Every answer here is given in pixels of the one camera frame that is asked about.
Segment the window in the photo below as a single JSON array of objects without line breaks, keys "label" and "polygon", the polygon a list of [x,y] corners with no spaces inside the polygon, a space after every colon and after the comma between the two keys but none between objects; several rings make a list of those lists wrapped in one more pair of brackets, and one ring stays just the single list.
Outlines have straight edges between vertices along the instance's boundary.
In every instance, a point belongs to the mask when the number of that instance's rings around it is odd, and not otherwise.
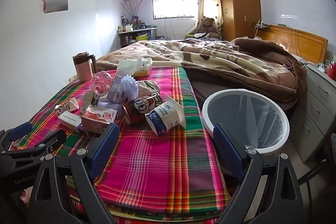
[{"label": "window", "polygon": [[203,14],[205,17],[215,18],[217,22],[218,6],[216,0],[204,0]]},{"label": "window", "polygon": [[197,0],[153,0],[154,19],[196,17],[197,12]]}]

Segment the blue gripper pad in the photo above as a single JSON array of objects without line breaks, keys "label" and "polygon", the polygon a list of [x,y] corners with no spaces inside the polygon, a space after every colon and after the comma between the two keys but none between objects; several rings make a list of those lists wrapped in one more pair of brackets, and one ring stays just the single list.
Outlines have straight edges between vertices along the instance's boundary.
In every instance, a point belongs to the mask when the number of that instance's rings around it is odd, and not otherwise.
[{"label": "blue gripper pad", "polygon": [[27,135],[33,130],[32,125],[29,122],[25,122],[20,126],[17,126],[16,128],[13,128],[10,131],[10,134],[8,135],[8,140],[9,141],[16,141],[19,138]]},{"label": "blue gripper pad", "polygon": [[111,154],[119,139],[119,127],[114,124],[105,139],[102,141],[101,145],[98,147],[96,153],[91,159],[91,170],[89,172],[89,177],[94,180],[96,177],[100,177],[104,171],[104,168],[111,157]]},{"label": "blue gripper pad", "polygon": [[220,125],[216,125],[213,129],[213,139],[217,145],[222,158],[225,160],[228,171],[239,180],[245,176],[243,169],[243,159],[241,154],[233,146],[229,138]]}]

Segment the decorative branches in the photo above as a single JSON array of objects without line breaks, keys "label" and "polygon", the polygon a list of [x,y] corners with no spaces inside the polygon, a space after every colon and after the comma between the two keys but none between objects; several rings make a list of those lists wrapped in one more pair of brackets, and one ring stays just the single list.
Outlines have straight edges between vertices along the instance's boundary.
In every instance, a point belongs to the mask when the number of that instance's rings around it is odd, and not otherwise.
[{"label": "decorative branches", "polygon": [[138,13],[142,10],[142,8],[145,7],[149,3],[147,2],[145,5],[143,5],[140,8],[142,1],[143,0],[128,0],[128,1],[125,1],[125,5],[123,3],[121,5],[125,8],[127,13],[133,19],[133,17],[137,16]]}]

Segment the tissue box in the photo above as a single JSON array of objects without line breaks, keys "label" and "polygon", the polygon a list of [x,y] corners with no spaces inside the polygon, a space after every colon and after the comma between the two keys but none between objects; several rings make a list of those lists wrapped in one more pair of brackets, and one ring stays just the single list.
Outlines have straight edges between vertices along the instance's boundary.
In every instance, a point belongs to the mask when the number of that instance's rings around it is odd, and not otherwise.
[{"label": "tissue box", "polygon": [[116,75],[133,77],[148,76],[153,67],[153,60],[149,58],[123,59],[120,60],[117,67]]},{"label": "tissue box", "polygon": [[116,110],[90,105],[82,115],[82,126],[85,131],[102,134],[117,118]]}]

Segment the snack can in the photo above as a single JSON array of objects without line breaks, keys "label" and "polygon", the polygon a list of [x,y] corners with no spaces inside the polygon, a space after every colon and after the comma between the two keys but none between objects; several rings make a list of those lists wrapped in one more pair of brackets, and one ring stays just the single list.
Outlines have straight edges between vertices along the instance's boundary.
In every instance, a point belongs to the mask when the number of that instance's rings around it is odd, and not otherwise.
[{"label": "snack can", "polygon": [[122,111],[127,124],[131,125],[145,121],[145,114],[151,112],[162,103],[163,101],[160,94],[153,92],[122,105]]}]

